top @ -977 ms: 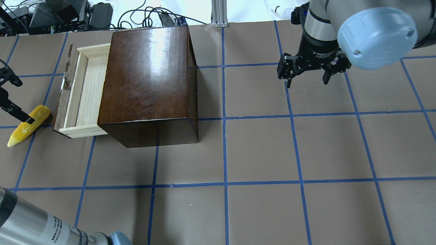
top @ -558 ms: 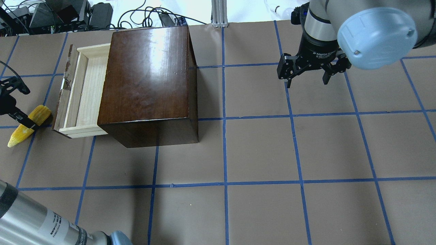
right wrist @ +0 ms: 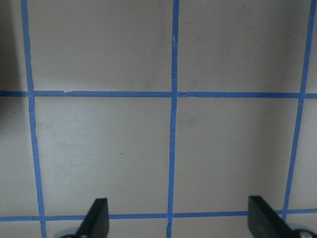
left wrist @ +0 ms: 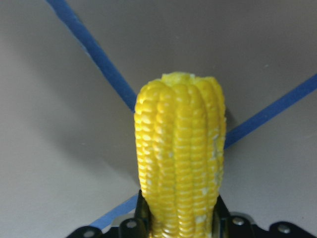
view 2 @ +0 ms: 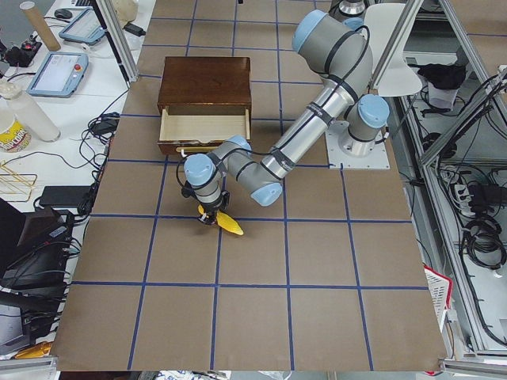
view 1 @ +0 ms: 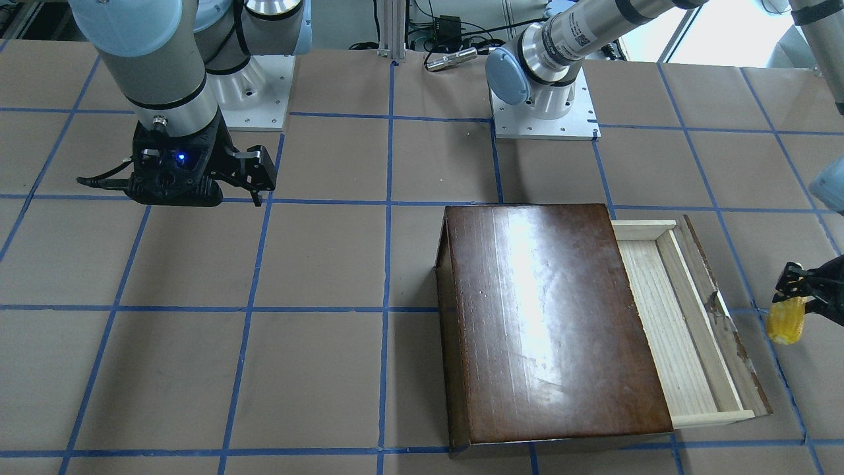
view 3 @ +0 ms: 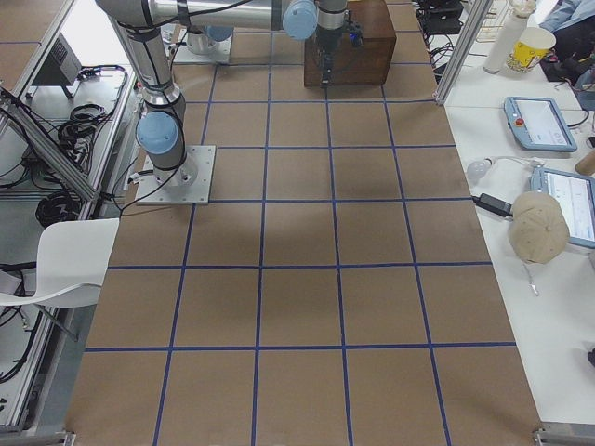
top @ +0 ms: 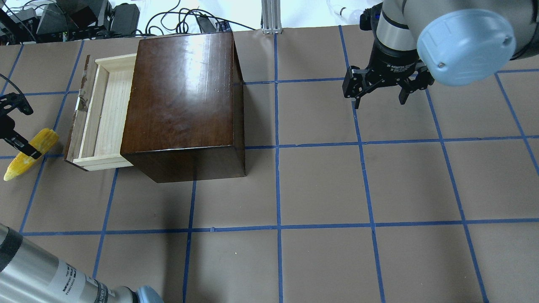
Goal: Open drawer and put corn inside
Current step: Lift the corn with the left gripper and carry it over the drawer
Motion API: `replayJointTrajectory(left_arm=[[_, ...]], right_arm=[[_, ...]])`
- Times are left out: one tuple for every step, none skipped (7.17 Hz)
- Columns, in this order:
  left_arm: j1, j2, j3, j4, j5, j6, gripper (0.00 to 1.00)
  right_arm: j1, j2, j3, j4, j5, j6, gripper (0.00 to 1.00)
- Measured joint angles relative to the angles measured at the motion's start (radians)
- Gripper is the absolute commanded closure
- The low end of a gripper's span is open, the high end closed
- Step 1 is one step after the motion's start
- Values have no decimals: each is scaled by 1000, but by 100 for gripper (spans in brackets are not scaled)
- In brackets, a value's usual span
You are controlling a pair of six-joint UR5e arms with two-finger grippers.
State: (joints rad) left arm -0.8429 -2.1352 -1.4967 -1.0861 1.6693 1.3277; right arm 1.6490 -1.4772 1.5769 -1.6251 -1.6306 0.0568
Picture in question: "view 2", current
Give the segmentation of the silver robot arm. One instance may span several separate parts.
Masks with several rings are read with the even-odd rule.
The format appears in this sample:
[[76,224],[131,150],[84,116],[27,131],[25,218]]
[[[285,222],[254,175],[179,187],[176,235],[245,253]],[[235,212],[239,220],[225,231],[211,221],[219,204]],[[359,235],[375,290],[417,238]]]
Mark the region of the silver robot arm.
[[281,181],[340,115],[349,124],[341,144],[344,152],[375,145],[390,110],[382,97],[365,93],[373,71],[370,39],[367,25],[351,29],[318,9],[301,20],[292,48],[322,78],[322,92],[261,161],[253,160],[254,151],[240,135],[185,159],[181,194],[198,201],[203,224],[214,225],[225,213],[230,195],[221,184],[226,176],[232,176],[263,207],[274,203],[282,193]]
[[340,14],[345,17],[359,17],[369,7],[365,0],[336,0],[332,1],[329,9],[330,15]]

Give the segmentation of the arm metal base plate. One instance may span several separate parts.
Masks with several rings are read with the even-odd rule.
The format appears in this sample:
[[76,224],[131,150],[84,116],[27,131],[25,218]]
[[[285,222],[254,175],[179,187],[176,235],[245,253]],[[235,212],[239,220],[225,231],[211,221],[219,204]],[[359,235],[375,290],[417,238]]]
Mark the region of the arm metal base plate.
[[334,121],[325,132],[331,169],[388,170],[390,163],[381,130],[370,142],[360,142],[349,134],[349,123]]

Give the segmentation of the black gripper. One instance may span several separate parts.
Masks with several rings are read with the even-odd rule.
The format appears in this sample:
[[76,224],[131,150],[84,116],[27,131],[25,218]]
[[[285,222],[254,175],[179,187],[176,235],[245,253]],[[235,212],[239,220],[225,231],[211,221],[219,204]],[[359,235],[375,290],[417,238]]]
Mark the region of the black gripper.
[[218,211],[224,212],[230,202],[230,193],[227,190],[222,190],[217,199],[202,203],[204,214],[199,217],[199,221],[205,225],[217,225],[218,224]]

